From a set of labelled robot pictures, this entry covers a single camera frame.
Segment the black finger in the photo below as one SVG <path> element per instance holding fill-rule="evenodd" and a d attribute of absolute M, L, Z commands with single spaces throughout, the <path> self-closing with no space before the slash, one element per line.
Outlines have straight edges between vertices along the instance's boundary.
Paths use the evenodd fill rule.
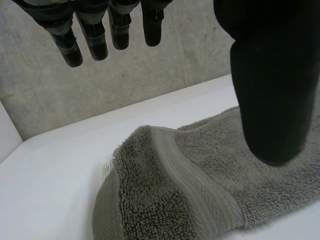
<path fill-rule="evenodd" d="M 86 44 L 90 50 L 91 56 L 96 61 L 102 61 L 108 56 L 108 48 L 105 37 L 105 28 L 96 14 L 85 14 L 76 11 L 76 17 L 81 26 Z"/>
<path fill-rule="evenodd" d="M 70 28 L 69 31 L 63 35 L 56 35 L 53 33 L 50 33 L 50 35 L 66 64 L 72 68 L 75 68 L 83 63 L 83 57 L 72 28 Z"/>
<path fill-rule="evenodd" d="M 108 7 L 110 31 L 113 46 L 124 50 L 129 46 L 130 12 L 140 0 L 111 0 Z"/>
<path fill-rule="evenodd" d="M 72 31 L 72 15 L 55 21 L 35 21 L 47 30 L 66 64 L 70 67 L 78 67 L 83 63 L 83 57 Z"/>
<path fill-rule="evenodd" d="M 161 41 L 164 9 L 172 0 L 141 0 L 144 39 L 148 46 L 157 46 Z"/>
<path fill-rule="evenodd" d="M 75 3 L 75 14 L 81 26 L 91 56 L 96 61 L 108 56 L 105 28 L 102 19 L 109 0 L 79 0 Z"/>

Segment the concrete wall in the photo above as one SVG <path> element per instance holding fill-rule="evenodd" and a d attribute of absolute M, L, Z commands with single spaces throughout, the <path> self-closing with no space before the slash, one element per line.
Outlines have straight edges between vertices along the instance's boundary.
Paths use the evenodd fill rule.
<path fill-rule="evenodd" d="M 0 102 L 0 163 L 21 143 L 21 137 Z"/>
<path fill-rule="evenodd" d="M 166 8 L 161 44 L 148 47 L 142 13 L 131 14 L 130 46 L 95 62 L 76 19 L 84 61 L 70 68 L 49 34 L 10 0 L 0 1 L 0 101 L 23 140 L 83 119 L 230 73 L 233 40 L 219 26 L 213 0 L 175 0 Z"/>

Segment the towel label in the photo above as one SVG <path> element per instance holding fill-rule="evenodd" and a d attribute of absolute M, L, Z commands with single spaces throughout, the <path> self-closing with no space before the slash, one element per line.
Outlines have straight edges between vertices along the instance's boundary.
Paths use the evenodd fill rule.
<path fill-rule="evenodd" d="M 102 172 L 101 172 L 101 181 L 100 181 L 100 187 L 102 186 L 102 184 L 104 183 L 106 177 L 108 176 L 108 174 L 111 172 L 111 170 L 114 167 L 114 159 L 115 157 L 112 157 L 111 161 L 106 163 L 105 165 L 103 165 L 102 167 Z"/>

